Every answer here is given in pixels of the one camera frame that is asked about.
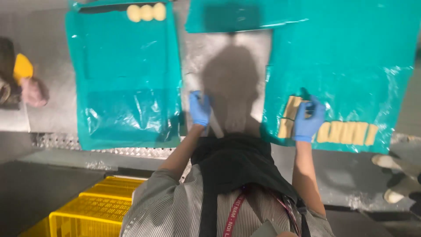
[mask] striped shirt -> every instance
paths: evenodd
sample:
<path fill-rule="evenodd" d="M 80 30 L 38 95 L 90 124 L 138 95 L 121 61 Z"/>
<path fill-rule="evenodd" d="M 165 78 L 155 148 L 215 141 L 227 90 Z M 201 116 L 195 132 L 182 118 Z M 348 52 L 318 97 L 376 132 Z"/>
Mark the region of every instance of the striped shirt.
<path fill-rule="evenodd" d="M 266 220 L 271 220 L 283 231 L 294 232 L 282 205 L 262 189 L 253 189 L 238 212 L 232 237 L 251 236 Z M 231 206 L 240 193 L 238 189 L 218 195 L 217 236 L 222 236 Z M 133 203 L 123 219 L 120 236 L 199 236 L 202 199 L 203 181 L 199 165 L 192 166 L 184 183 L 171 177 L 171 172 L 166 169 L 157 170 L 134 191 Z M 301 229 L 301 215 L 295 206 L 288 206 Z M 309 210 L 306 219 L 312 237 L 334 236 L 323 215 Z"/>

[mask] pink fabric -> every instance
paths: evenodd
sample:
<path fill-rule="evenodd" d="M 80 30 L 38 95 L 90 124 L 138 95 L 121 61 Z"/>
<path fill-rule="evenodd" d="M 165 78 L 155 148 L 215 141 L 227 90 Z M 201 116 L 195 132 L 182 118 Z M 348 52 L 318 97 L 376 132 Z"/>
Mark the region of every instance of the pink fabric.
<path fill-rule="evenodd" d="M 32 78 L 22 78 L 22 100 L 32 107 L 42 107 L 47 104 L 43 97 L 40 84 Z"/>

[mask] plastic bag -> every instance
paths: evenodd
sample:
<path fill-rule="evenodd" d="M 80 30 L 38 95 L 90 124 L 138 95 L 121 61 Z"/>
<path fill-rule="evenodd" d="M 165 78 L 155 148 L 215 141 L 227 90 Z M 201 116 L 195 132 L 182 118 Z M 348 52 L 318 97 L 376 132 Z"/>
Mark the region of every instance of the plastic bag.
<path fill-rule="evenodd" d="M 267 67 L 261 135 L 277 137 L 290 95 L 319 97 L 326 121 L 362 121 L 378 126 L 371 146 L 313 142 L 333 151 L 388 153 L 400 104 L 412 75 L 421 2 L 395 0 L 310 1 L 309 20 L 274 30 Z"/>
<path fill-rule="evenodd" d="M 235 32 L 305 21 L 288 0 L 191 0 L 186 31 Z"/>
<path fill-rule="evenodd" d="M 138 23 L 128 20 L 128 5 L 109 6 L 132 2 L 74 3 L 66 16 L 84 150 L 180 142 L 181 67 L 172 3 L 165 1 L 164 21 Z"/>

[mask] hand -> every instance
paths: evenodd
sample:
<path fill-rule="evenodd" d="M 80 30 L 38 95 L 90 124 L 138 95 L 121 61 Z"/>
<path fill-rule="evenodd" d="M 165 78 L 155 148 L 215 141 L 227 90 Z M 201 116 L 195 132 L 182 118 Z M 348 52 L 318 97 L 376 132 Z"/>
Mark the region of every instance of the hand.
<path fill-rule="evenodd" d="M 309 118 L 304 117 L 306 109 L 311 114 Z M 320 103 L 316 96 L 312 95 L 310 102 L 301 102 L 295 117 L 293 139 L 295 141 L 312 142 L 313 135 L 325 121 L 325 112 L 326 106 Z"/>
<path fill-rule="evenodd" d="M 206 127 L 211 116 L 211 102 L 209 96 L 203 95 L 200 99 L 200 91 L 190 93 L 190 115 L 193 118 L 193 124 L 200 124 Z"/>

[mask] yellow crate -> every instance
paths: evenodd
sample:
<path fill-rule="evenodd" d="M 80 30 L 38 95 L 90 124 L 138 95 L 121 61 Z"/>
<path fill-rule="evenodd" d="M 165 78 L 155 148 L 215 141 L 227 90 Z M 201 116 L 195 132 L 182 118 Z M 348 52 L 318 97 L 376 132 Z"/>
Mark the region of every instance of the yellow crate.
<path fill-rule="evenodd" d="M 80 193 L 79 196 L 114 198 L 131 202 L 133 191 L 134 189 L 132 188 L 105 186 L 97 184 L 94 187 L 86 190 L 85 192 Z"/>
<path fill-rule="evenodd" d="M 50 222 L 48 217 L 42 219 L 27 231 L 22 232 L 19 237 L 50 237 Z"/>
<path fill-rule="evenodd" d="M 49 216 L 51 237 L 118 237 L 130 201 L 80 196 Z"/>
<path fill-rule="evenodd" d="M 113 176 L 106 177 L 103 181 L 96 184 L 102 186 L 117 186 L 135 189 L 139 187 L 145 180 L 129 179 L 129 178 L 118 178 Z"/>

